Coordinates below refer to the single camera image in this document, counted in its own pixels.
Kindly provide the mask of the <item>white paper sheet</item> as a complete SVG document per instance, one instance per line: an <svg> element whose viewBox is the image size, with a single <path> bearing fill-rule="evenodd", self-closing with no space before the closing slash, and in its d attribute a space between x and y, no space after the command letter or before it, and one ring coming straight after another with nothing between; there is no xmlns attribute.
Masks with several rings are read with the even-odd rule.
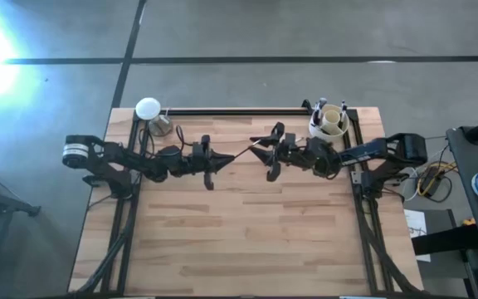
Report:
<svg viewBox="0 0 478 299"><path fill-rule="evenodd" d="M427 225L424 212L405 209L404 214L410 238L427 235Z"/></svg>

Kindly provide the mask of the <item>white ribbed brush organizer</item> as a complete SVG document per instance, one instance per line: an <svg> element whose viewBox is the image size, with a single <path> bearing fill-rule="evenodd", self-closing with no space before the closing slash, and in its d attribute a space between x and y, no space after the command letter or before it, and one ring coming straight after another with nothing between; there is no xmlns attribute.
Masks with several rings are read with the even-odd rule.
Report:
<svg viewBox="0 0 478 299"><path fill-rule="evenodd" d="M344 119L343 129L338 127L339 113L341 106L326 104L322 109L322 120L320 126L313 126L311 117L309 121L309 132L311 137L319 138L326 142L335 142L341 140L349 128L348 111Z"/></svg>

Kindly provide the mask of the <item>black cart base beam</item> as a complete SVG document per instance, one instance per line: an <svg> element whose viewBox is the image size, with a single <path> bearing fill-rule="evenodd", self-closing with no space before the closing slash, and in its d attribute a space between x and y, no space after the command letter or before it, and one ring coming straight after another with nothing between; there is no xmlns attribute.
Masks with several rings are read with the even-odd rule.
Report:
<svg viewBox="0 0 478 299"><path fill-rule="evenodd" d="M422 235L412 239L412 247L416 255L478 250L478 229L476 225L469 225Z"/></svg>

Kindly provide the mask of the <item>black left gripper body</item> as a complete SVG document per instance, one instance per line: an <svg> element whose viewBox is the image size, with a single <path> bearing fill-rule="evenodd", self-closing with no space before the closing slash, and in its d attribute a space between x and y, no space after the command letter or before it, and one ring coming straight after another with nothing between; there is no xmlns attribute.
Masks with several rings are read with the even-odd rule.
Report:
<svg viewBox="0 0 478 299"><path fill-rule="evenodd" d="M203 135L199 142L193 142L192 152L187 157L188 172L190 174L203 173L203 183L207 190L214 190L212 181L212 150L210 148L211 138Z"/></svg>

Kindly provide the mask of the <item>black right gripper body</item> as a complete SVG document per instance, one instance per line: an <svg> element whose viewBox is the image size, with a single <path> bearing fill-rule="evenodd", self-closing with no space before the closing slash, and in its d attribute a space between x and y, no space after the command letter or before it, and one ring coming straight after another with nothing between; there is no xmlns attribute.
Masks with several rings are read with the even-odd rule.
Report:
<svg viewBox="0 0 478 299"><path fill-rule="evenodd" d="M314 163L312 154L308 154L304 145L296 144L296 134L286 133L285 125L277 122L271 131L272 150L266 166L269 167L266 178L274 182L280 176L281 164L292 165L304 170L311 169Z"/></svg>

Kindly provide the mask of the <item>white lamp on stand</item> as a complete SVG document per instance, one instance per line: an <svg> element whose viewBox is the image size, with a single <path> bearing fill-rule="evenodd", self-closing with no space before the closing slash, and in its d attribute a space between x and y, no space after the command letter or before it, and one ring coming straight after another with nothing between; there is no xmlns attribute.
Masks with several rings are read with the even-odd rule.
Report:
<svg viewBox="0 0 478 299"><path fill-rule="evenodd" d="M172 129L172 121L162 113L162 107L153 97L145 97L135 106L136 115L147 123L147 129L152 136L163 137Z"/></svg>

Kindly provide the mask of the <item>black power brick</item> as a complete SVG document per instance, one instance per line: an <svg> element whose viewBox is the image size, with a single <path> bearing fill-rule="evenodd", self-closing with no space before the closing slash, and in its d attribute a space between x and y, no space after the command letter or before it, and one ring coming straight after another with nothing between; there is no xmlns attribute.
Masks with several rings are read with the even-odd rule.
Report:
<svg viewBox="0 0 478 299"><path fill-rule="evenodd" d="M441 184L441 169L438 166L430 166L421 177L420 191L421 195L431 197Z"/></svg>

